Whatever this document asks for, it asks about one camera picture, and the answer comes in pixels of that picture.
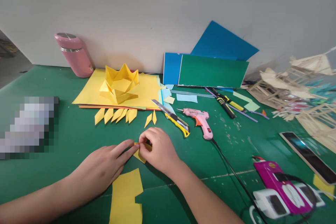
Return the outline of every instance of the green cardboard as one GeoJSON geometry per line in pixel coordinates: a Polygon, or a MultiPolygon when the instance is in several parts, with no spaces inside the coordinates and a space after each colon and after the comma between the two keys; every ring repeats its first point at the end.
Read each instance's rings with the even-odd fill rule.
{"type": "Polygon", "coordinates": [[[179,85],[240,88],[249,63],[183,54],[179,85]]]}

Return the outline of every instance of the phone screen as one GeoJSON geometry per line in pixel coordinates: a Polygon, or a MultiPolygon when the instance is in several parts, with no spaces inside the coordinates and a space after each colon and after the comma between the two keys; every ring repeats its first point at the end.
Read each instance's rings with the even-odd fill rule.
{"type": "Polygon", "coordinates": [[[311,149],[300,140],[294,133],[285,132],[282,135],[293,147],[307,160],[308,163],[329,183],[336,183],[336,173],[331,170],[311,149]]]}

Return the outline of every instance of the hand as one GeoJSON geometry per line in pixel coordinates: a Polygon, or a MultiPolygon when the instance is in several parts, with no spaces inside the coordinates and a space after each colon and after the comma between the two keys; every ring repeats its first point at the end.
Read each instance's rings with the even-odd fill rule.
{"type": "Polygon", "coordinates": [[[182,163],[169,136],[160,128],[144,131],[140,135],[139,145],[141,156],[168,177],[182,163]],[[147,140],[153,145],[152,151],[148,151],[144,145],[147,140]]]}
{"type": "Polygon", "coordinates": [[[111,185],[138,148],[131,139],[119,145],[101,147],[92,152],[62,182],[67,188],[71,188],[70,193],[76,200],[86,203],[102,194],[111,185]]]}

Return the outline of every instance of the blue paper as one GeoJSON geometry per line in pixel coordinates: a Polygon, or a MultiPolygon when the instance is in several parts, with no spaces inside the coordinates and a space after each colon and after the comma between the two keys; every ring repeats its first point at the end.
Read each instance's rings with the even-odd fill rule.
{"type": "Polygon", "coordinates": [[[173,107],[168,103],[168,102],[163,102],[163,105],[170,111],[172,112],[173,114],[176,114],[173,107]]]}
{"type": "Polygon", "coordinates": [[[168,96],[172,95],[169,89],[162,89],[161,91],[162,91],[162,98],[163,99],[166,99],[168,96]]]}
{"type": "Polygon", "coordinates": [[[177,85],[179,83],[182,54],[164,54],[163,62],[163,84],[177,85]]]}
{"type": "Polygon", "coordinates": [[[168,89],[170,89],[170,90],[172,90],[173,89],[173,87],[174,87],[174,85],[173,84],[166,84],[166,88],[168,88],[168,89]]]}
{"type": "Polygon", "coordinates": [[[211,21],[191,54],[237,57],[239,61],[247,61],[258,51],[258,48],[211,21]]]}
{"type": "Polygon", "coordinates": [[[187,95],[187,94],[176,94],[176,99],[182,102],[197,102],[197,96],[196,95],[187,95]]]}

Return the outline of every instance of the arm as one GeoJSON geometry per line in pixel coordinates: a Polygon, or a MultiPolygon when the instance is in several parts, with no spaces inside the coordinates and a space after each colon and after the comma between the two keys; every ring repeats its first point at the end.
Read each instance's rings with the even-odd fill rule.
{"type": "Polygon", "coordinates": [[[84,205],[111,185],[138,148],[133,140],[126,140],[92,152],[64,179],[0,205],[0,223],[48,223],[84,205]]]}
{"type": "Polygon", "coordinates": [[[166,174],[181,190],[199,224],[243,223],[242,220],[218,198],[182,162],[169,136],[160,128],[149,128],[140,135],[140,154],[156,169],[166,174]],[[152,151],[143,143],[149,140],[152,151]]]}

